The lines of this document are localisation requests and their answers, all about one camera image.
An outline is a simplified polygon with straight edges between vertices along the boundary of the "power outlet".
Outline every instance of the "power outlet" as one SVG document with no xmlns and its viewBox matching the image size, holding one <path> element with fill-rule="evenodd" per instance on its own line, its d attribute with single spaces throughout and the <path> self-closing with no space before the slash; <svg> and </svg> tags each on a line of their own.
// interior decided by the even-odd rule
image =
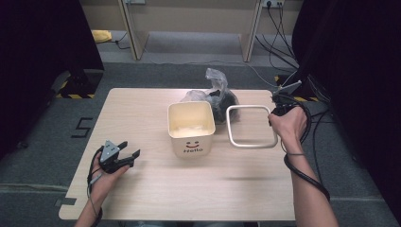
<svg viewBox="0 0 401 227">
<path fill-rule="evenodd" d="M 284 5 L 284 0 L 263 0 L 263 8 L 268 7 L 268 2 L 271 2 L 271 9 L 279 9 Z"/>
</svg>

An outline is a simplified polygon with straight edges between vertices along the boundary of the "plastic bucket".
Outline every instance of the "plastic bucket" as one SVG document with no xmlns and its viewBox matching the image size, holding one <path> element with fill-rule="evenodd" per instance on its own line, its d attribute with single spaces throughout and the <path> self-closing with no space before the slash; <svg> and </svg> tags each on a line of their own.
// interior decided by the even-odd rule
<svg viewBox="0 0 401 227">
<path fill-rule="evenodd" d="M 208 154 L 215 130 L 212 108 L 207 101 L 179 102 L 168 107 L 168 134 L 178 157 Z"/>
</svg>

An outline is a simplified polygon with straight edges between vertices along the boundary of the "gray carpet floor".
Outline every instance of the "gray carpet floor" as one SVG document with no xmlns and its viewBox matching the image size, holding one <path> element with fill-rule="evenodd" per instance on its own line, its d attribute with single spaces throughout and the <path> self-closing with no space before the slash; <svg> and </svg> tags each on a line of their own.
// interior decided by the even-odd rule
<svg viewBox="0 0 401 227">
<path fill-rule="evenodd" d="M 92 131 L 89 130 L 86 137 L 73 138 L 73 135 L 85 133 L 76 130 L 82 117 L 88 118 L 82 121 L 82 127 L 94 127 L 104 100 L 112 88 L 206 89 L 211 84 L 204 77 L 205 71 L 207 67 L 212 67 L 225 73 L 229 88 L 273 90 L 247 65 L 176 65 L 151 62 L 105 62 L 104 65 L 105 71 L 94 98 L 54 98 L 27 137 L 29 146 L 16 149 L 1 160 L 1 227 L 74 225 L 73 221 L 59 218 L 60 201 L 65 197 Z M 255 66 L 254 69 L 269 83 L 274 83 L 274 76 L 282 73 L 266 66 Z M 55 81 L 55 87 L 60 87 L 65 76 L 61 75 Z M 321 102 L 307 102 L 305 105 L 311 114 L 318 114 L 327 108 Z M 350 147 L 336 120 L 330 113 L 319 125 L 316 123 L 317 119 L 318 117 L 313 119 L 304 149 L 315 171 L 319 167 L 322 181 L 332 196 L 331 203 L 340 226 L 398 226 L 366 169 L 353 160 Z M 317 162 L 312 152 L 313 143 L 316 146 Z M 295 224 L 263 221 L 260 225 L 270 227 Z M 118 226 L 118 223 L 104 220 L 99 226 Z"/>
</svg>

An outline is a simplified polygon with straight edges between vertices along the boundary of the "black curtain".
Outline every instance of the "black curtain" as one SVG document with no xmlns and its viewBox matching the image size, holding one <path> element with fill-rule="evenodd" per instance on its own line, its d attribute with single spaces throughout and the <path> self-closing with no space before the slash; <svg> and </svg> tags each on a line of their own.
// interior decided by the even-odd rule
<svg viewBox="0 0 401 227">
<path fill-rule="evenodd" d="M 303 78 L 311 75 L 330 95 L 345 135 L 401 223 L 401 1 L 337 2 L 318 34 L 330 1 L 304 0 L 293 49 L 307 65 Z M 322 48 L 306 58 L 312 40 Z"/>
<path fill-rule="evenodd" d="M 0 158 L 15 148 L 64 71 L 103 64 L 79 0 L 0 1 Z"/>
</svg>

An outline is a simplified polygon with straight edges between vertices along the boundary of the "human hand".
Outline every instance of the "human hand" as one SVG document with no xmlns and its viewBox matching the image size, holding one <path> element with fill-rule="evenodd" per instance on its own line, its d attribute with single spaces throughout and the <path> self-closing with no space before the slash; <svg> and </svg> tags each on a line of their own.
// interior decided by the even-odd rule
<svg viewBox="0 0 401 227">
<path fill-rule="evenodd" d="M 127 170 L 130 168 L 129 166 L 122 166 L 116 172 L 109 174 L 102 170 L 99 164 L 101 152 L 95 157 L 94 164 L 92 168 L 93 176 L 92 179 L 95 179 L 99 174 L 102 174 L 100 178 L 92 185 L 91 198 L 94 201 L 103 202 L 109 192 L 113 189 L 115 183 L 118 178 L 121 177 Z"/>
<path fill-rule="evenodd" d="M 301 107 L 295 107 L 283 116 L 269 114 L 269 121 L 282 140 L 295 138 L 299 141 L 306 128 L 306 115 Z"/>
</svg>

